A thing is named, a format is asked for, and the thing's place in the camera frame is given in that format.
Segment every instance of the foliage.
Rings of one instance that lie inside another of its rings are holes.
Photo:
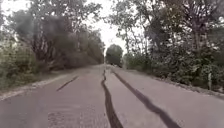
[[[121,58],[123,50],[119,45],[111,45],[106,52],[106,61],[111,65],[117,65],[121,67]]]
[[[211,82],[217,91],[224,85],[223,4],[124,0],[114,3],[108,21],[118,26],[118,37],[126,41],[128,68],[206,89]]]
[[[35,81],[37,62],[28,48],[5,43],[0,50],[0,89],[22,85]]]
[[[100,4],[29,2],[27,10],[10,16],[4,16],[0,8],[0,89],[32,82],[38,72],[103,63],[99,31],[85,24],[88,18],[99,20]]]

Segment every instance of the black crack filler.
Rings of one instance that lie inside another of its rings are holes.
[[[134,89],[127,81],[125,81],[121,76],[112,70],[115,76],[146,106],[146,108],[155,114],[159,115],[160,119],[166,124],[168,128],[181,128],[172,118],[164,112],[161,108],[154,105],[150,99],[145,95],[139,92],[137,89]]]
[[[106,82],[106,71],[104,70],[103,80],[101,82],[101,85],[103,86],[103,89],[105,92],[105,106],[106,106],[106,111],[107,111],[107,117],[109,119],[111,128],[123,128],[121,122],[119,121],[119,119],[114,111],[111,94],[110,94],[109,90],[107,89],[105,82]]]
[[[64,87],[66,87],[68,84],[70,84],[71,82],[75,81],[78,78],[78,76],[74,77],[73,79],[71,79],[70,81],[64,83],[60,88],[57,89],[57,92],[62,90]]]

